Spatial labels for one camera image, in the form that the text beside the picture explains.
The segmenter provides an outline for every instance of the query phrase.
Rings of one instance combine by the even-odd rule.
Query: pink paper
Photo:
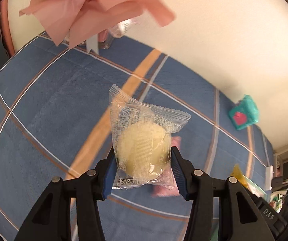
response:
[[[160,26],[175,16],[160,0],[31,0],[19,15],[33,14],[56,45],[70,34],[70,48],[147,9]]]

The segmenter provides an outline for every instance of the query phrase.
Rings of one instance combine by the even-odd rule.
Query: plastic bag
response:
[[[111,134],[117,161],[113,188],[174,186],[171,134],[189,121],[186,112],[139,102],[115,84],[109,90]]]

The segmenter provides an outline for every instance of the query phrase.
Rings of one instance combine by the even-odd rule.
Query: black device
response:
[[[288,241],[288,205],[285,213],[278,214],[235,177],[210,177],[183,159],[176,147],[172,147],[171,157],[179,192],[186,201],[193,201],[184,241],[210,240],[214,197],[220,201],[218,241]],[[79,178],[64,181],[54,177],[24,220],[15,241],[71,241],[71,198],[76,198],[79,240],[105,241],[97,200],[105,200],[111,193],[116,170],[111,148],[105,160]]]

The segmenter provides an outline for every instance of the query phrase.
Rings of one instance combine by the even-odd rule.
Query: yellow round pastry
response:
[[[117,142],[119,167],[140,181],[159,177],[171,159],[171,135],[153,122],[130,125]]]

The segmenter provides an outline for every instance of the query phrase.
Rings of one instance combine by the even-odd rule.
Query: qr code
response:
[[[132,185],[134,180],[131,178],[119,178],[118,185]]]

